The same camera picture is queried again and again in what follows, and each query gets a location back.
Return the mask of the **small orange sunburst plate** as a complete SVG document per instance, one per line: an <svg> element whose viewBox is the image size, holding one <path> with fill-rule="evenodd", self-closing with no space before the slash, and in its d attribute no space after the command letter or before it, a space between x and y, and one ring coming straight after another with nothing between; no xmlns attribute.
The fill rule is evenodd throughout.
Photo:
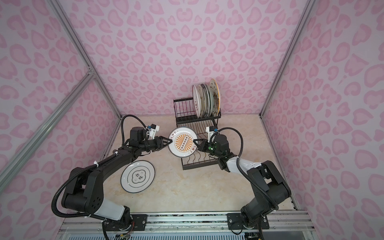
<svg viewBox="0 0 384 240"><path fill-rule="evenodd" d="M194 143L194 140L197 138L198 135L191 128L176 128L169 135L169 139L172 140L172 143L168 148L170 152L178 158L189 157L198 149L197 145Z"/></svg>

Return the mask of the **large orange sunburst plate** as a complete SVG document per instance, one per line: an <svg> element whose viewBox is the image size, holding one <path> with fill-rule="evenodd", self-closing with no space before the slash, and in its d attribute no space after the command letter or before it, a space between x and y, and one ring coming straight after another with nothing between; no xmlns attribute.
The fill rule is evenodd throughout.
<svg viewBox="0 0 384 240"><path fill-rule="evenodd" d="M201 116L201 99L196 85L193 85L193 100L197 118Z"/></svg>

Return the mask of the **white plate black cloud outline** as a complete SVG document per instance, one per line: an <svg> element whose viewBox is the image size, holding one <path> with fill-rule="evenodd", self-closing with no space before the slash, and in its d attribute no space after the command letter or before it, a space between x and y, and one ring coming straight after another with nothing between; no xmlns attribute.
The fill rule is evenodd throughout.
<svg viewBox="0 0 384 240"><path fill-rule="evenodd" d="M155 167L148 161L137 161L125 168L121 175L122 188L131 194L146 190L154 181Z"/></svg>

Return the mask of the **white star cat plate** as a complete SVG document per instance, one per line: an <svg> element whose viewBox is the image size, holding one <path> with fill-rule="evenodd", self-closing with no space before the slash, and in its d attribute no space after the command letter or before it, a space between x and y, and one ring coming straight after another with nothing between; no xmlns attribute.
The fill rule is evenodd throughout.
<svg viewBox="0 0 384 240"><path fill-rule="evenodd" d="M210 80L209 89L213 98L212 115L216 117L219 115L219 112L221 109L221 95L220 95L218 83L216 82L215 79Z"/></svg>

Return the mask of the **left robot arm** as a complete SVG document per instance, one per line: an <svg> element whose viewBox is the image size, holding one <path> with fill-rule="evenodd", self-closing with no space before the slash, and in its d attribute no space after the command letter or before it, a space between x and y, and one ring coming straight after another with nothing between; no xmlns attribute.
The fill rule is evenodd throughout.
<svg viewBox="0 0 384 240"><path fill-rule="evenodd" d="M61 218L89 217L127 230L132 227L130 208L104 196L104 182L120 168L132 164L142 153L157 152L172 140L156 135L154 126L134 127L130 137L111 156L85 168L77 167L55 193L51 209Z"/></svg>

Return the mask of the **cream plum blossom plate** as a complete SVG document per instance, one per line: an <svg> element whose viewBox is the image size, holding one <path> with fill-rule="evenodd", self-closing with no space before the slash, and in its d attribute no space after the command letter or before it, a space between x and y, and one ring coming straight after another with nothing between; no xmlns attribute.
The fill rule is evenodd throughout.
<svg viewBox="0 0 384 240"><path fill-rule="evenodd" d="M200 95L200 100L201 100L201 114L200 117L203 118L205 114L205 99L204 99L204 92L201 84L198 84L198 92Z"/></svg>

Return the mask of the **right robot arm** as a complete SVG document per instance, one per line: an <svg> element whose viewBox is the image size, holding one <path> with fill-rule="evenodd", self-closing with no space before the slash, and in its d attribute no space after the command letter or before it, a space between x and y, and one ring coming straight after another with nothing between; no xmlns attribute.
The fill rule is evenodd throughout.
<svg viewBox="0 0 384 240"><path fill-rule="evenodd" d="M213 140L193 140L198 151L217 158L221 170L243 176L253 189L254 198L240 210L241 224L254 228L266 221L266 217L279 209L279 204L290 198L292 191L281 173L271 161L263 163L244 160L231 152L225 135Z"/></svg>

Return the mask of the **white plate dark green rim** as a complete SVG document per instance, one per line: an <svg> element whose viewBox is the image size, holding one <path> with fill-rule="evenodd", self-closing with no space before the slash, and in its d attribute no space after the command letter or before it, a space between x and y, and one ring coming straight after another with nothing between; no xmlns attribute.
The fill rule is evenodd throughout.
<svg viewBox="0 0 384 240"><path fill-rule="evenodd" d="M209 89L206 84L203 84L205 90L205 101L206 101L206 117L209 117L211 114L211 98Z"/></svg>

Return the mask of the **mint green flower plate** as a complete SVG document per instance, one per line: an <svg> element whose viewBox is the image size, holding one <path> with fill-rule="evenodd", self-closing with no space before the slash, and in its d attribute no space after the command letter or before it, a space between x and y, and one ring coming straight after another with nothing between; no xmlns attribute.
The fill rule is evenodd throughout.
<svg viewBox="0 0 384 240"><path fill-rule="evenodd" d="M208 92L210 95L210 116L212 117L214 115L215 99L214 99L214 94L213 94L211 87L208 87Z"/></svg>

